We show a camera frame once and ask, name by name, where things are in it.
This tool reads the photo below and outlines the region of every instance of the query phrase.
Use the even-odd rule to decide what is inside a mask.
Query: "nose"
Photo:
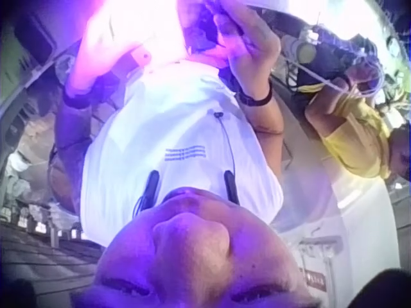
[[[198,302],[229,273],[229,231],[221,223],[181,213],[153,229],[155,272],[178,298]]]

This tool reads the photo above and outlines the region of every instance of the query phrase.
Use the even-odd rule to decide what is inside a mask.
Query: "white shirt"
[[[215,112],[223,112],[220,120]],[[125,106],[84,162],[80,219],[91,241],[108,246],[132,220],[153,170],[160,174],[155,206],[186,186],[227,198],[226,170],[235,174],[240,206],[265,223],[283,204],[251,125],[208,65],[183,61],[130,81]]]

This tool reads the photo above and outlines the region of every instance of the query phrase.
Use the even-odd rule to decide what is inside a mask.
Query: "person in yellow shirt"
[[[390,132],[361,92],[377,78],[376,69],[354,65],[331,82],[350,94],[323,86],[305,116],[325,147],[351,173],[384,179],[395,173],[410,180],[410,123]]]

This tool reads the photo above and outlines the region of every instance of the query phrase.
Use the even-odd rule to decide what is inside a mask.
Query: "yellow shirt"
[[[365,98],[346,95],[334,112],[347,121],[322,141],[329,152],[351,173],[364,178],[388,178],[390,131]]]

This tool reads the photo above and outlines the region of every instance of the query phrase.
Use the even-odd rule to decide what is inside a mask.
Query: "white fabric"
[[[283,192],[255,133],[218,70],[183,61],[130,82],[126,105],[89,148],[80,213],[86,236],[108,246],[132,220],[152,170],[160,173],[156,205],[184,186],[226,198],[223,174],[234,168],[215,112],[223,112],[240,204],[270,223],[281,208]]]

